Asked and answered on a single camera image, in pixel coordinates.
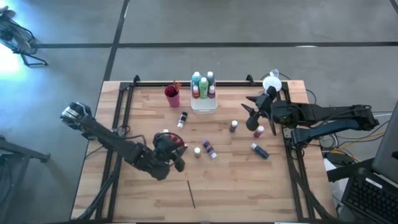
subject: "black keyboard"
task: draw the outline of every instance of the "black keyboard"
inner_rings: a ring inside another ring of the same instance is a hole
[[[398,224],[398,189],[366,169],[349,178],[341,202],[376,223]]]

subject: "gray floor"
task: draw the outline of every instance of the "gray floor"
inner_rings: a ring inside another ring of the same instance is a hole
[[[14,19],[45,44],[112,43],[123,0],[6,0]],[[121,42],[394,41],[398,15],[387,0],[132,0]],[[27,68],[0,46],[0,134],[51,153],[32,161],[9,223],[68,220],[87,142],[58,114],[71,101],[93,109],[110,49],[39,49],[46,68]],[[398,48],[118,49],[111,80],[188,79],[212,70],[220,80],[260,78],[278,68],[305,80],[318,104],[369,104],[391,111],[398,100]],[[346,132],[342,136],[365,133]],[[359,159],[379,141],[355,144]]]

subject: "white bottle cap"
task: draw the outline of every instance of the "white bottle cap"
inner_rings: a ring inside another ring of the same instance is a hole
[[[256,143],[251,144],[250,148],[254,149],[255,147],[257,147]]]
[[[263,126],[259,126],[259,128],[257,128],[258,132],[263,132],[264,131],[264,127]]]

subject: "small bottle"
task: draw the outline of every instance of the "small bottle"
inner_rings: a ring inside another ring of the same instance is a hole
[[[258,137],[260,137],[260,135],[261,135],[263,132],[264,132],[264,127],[263,127],[263,126],[259,126],[259,127],[257,128],[257,130],[254,132],[253,136],[254,136],[255,138],[258,138]]]
[[[198,85],[201,79],[201,75],[199,72],[194,72],[192,75],[192,83],[194,85]]]
[[[193,151],[195,153],[195,157],[199,159],[201,156],[200,148],[196,147]]]
[[[207,72],[207,80],[209,81],[209,85],[214,85],[215,77],[213,72]]]
[[[215,88],[213,85],[209,87],[209,94],[208,94],[208,96],[209,96],[210,98],[213,98],[213,97],[216,96],[216,88]]]
[[[181,113],[180,120],[178,121],[178,125],[177,125],[178,128],[184,127],[185,121],[187,120],[187,116],[188,116],[187,112]]]
[[[192,87],[192,95],[195,99],[199,98],[199,87],[198,86]]]
[[[256,143],[251,144],[250,148],[255,150],[256,153],[258,153],[261,157],[268,159],[269,154],[267,151],[263,150],[260,146],[258,146]]]
[[[236,130],[236,127],[238,127],[238,121],[232,121],[231,126],[229,127],[229,131],[231,133],[234,133]]]
[[[208,140],[203,141],[203,147],[206,149],[207,153],[212,159],[217,157],[216,151],[214,151],[213,146],[211,146]]]
[[[207,98],[207,92],[209,91],[209,82],[205,77],[200,80],[199,83],[199,96],[201,99]]]

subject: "wooden table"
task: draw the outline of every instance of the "wooden table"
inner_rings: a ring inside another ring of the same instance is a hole
[[[104,82],[101,91],[96,119],[107,128],[112,125],[119,84]],[[129,121],[131,132],[128,135],[143,134],[149,147],[153,148],[154,134],[168,129],[180,135],[189,145],[189,150],[183,155],[185,170],[179,173],[173,167],[163,181],[157,181],[148,173],[123,162],[114,221],[297,221],[280,126],[277,125],[277,136],[273,136],[268,122],[260,119],[266,131],[259,139],[254,139],[253,133],[245,126],[248,112],[241,103],[254,106],[245,96],[257,96],[263,90],[262,87],[218,87],[216,113],[195,115],[190,107],[189,88],[180,92],[180,107],[170,108],[163,88],[135,87]],[[289,90],[293,102],[308,103],[303,81],[289,81]],[[178,129],[177,122],[183,111],[188,112],[187,123],[183,129]],[[235,133],[230,133],[229,125],[234,119],[239,125]],[[194,157],[193,149],[203,148],[201,142],[204,139],[213,145],[218,155],[216,159],[211,159],[205,151],[202,151],[200,159]],[[268,160],[250,148],[254,142],[268,151]],[[87,153],[99,146],[98,142],[91,142]],[[106,150],[102,149],[85,161],[72,218],[78,217],[98,193],[105,156]],[[306,148],[304,161],[312,192],[335,215],[319,148]],[[196,208],[193,207],[188,180]],[[306,210],[303,194],[301,201]]]

